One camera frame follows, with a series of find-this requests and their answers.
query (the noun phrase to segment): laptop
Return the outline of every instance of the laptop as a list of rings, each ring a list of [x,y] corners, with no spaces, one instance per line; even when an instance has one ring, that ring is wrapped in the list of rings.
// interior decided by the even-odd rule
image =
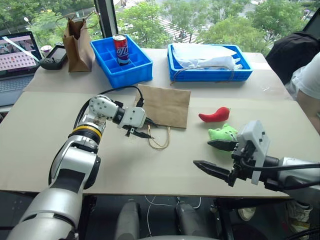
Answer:
[[[0,36],[0,106],[14,104],[42,59],[31,31]]]

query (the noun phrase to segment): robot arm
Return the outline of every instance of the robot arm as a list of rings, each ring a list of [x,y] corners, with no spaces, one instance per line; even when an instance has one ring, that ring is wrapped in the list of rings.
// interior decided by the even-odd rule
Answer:
[[[83,189],[95,183],[101,162],[97,153],[106,120],[126,129],[126,136],[150,138],[137,132],[144,123],[153,124],[142,107],[123,108],[122,103],[104,95],[88,102],[88,112],[77,122],[52,162],[48,188],[34,198],[8,240],[78,239]]]
[[[260,121],[249,122],[237,135],[237,141],[213,140],[209,145],[233,151],[232,170],[208,161],[193,161],[202,171],[222,179],[233,187],[237,178],[251,179],[257,185],[287,193],[297,201],[320,207],[320,163],[284,157],[267,156],[270,140]]]

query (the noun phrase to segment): green plush toy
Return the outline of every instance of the green plush toy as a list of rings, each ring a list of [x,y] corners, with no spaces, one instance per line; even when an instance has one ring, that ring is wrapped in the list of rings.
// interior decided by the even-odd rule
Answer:
[[[222,128],[209,129],[210,140],[237,141],[238,131],[225,123]]]

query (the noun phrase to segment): window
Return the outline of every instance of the window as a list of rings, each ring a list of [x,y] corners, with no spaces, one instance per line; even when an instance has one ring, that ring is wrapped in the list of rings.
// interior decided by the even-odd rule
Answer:
[[[71,14],[69,17],[74,16],[73,20],[77,21],[95,10],[94,0],[2,0],[0,35],[32,31],[39,49],[45,45],[54,47],[62,42],[67,25],[67,18],[63,16]],[[97,23],[95,14],[87,20],[88,27]],[[102,38],[99,24],[88,31],[92,40]]]
[[[302,0],[115,0],[119,33],[140,47],[169,43],[235,44],[266,55],[273,43],[301,31],[317,1]]]

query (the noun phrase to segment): person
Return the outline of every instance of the person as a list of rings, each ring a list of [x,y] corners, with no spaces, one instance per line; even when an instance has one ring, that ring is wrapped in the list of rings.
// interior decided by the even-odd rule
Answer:
[[[285,88],[292,98],[298,102],[305,115],[320,134],[320,52],[305,66],[293,72]],[[291,200],[285,204],[286,221],[293,233],[310,228],[308,223],[313,207],[310,204]],[[238,214],[246,222],[254,216],[255,207],[240,208]]]
[[[320,52],[293,72],[285,87],[320,134]]]

